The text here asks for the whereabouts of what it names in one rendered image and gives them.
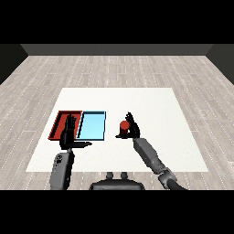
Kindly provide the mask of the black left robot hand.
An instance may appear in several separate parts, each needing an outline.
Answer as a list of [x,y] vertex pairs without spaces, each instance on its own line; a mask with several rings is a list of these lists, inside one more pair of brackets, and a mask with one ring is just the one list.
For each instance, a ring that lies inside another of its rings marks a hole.
[[90,142],[75,142],[74,130],[75,130],[76,118],[69,114],[65,121],[65,127],[60,134],[59,145],[62,150],[69,150],[72,148],[84,148],[90,146]]

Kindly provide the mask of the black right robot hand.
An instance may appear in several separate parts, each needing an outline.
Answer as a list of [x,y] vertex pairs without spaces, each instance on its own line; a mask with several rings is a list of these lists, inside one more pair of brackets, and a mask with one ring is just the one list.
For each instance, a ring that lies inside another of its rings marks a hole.
[[130,124],[129,130],[127,134],[124,135],[116,135],[116,138],[128,139],[128,138],[139,138],[140,137],[140,129],[138,124],[134,121],[133,115],[128,112],[125,116],[125,121]]

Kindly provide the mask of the small red can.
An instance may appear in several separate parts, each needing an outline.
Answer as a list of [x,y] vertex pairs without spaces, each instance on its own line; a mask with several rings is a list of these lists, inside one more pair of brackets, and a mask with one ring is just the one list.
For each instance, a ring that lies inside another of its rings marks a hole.
[[128,133],[130,124],[127,121],[121,121],[120,123],[120,135],[124,135]]

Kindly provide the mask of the red shallow open box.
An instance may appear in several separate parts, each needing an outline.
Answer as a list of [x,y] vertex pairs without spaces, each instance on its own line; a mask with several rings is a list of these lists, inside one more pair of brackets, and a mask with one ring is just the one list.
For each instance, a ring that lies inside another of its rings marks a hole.
[[60,134],[65,128],[65,123],[69,115],[75,118],[74,139],[77,139],[82,111],[59,111],[48,136],[50,141],[58,141],[60,139]]

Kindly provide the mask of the light blue shallow open box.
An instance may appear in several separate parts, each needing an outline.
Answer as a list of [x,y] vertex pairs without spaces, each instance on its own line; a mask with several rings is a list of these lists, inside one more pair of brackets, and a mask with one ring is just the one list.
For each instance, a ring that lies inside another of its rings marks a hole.
[[77,141],[103,141],[105,134],[105,111],[84,111],[77,130]]

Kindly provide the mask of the dark grey robot body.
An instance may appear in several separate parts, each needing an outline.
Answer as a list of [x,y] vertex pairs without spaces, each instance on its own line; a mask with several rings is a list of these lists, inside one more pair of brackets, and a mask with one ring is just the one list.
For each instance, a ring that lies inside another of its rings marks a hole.
[[121,172],[120,179],[114,179],[113,172],[108,172],[104,180],[92,183],[90,190],[144,190],[144,185],[130,180],[126,172]]

